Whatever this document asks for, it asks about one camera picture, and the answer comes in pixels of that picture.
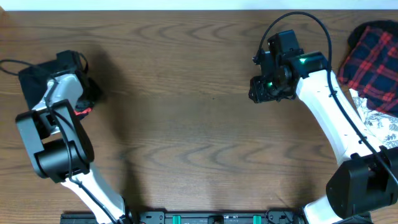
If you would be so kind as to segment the black leggings red waistband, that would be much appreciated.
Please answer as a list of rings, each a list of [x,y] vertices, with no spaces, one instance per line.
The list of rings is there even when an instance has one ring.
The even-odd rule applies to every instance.
[[[39,64],[39,67],[43,68],[47,72],[58,73],[59,75],[61,75],[62,72],[76,71],[74,69],[64,70],[60,67],[57,60],[41,63]],[[18,73],[18,77],[28,108],[32,110],[33,107],[38,104],[44,96],[47,90],[47,82],[50,80],[50,78],[45,73],[42,73],[38,68],[34,67],[28,67],[21,70]],[[79,117],[79,119],[83,119],[85,116],[87,116],[92,109],[76,109],[76,105],[74,106],[75,114]]]

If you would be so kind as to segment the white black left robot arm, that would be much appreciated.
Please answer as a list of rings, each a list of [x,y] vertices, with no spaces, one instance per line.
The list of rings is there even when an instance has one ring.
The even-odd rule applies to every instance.
[[[90,79],[77,69],[18,74],[29,110],[16,125],[36,174],[73,191],[97,223],[132,223],[124,199],[103,179],[75,108],[90,93]]]

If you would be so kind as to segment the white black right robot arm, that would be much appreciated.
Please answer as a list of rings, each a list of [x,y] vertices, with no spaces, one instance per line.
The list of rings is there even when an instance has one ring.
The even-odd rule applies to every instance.
[[[364,222],[364,215],[397,203],[397,149],[372,137],[339,88],[320,52],[258,51],[261,75],[250,81],[255,103],[298,98],[328,138],[338,168],[326,194],[302,209],[305,223]]]

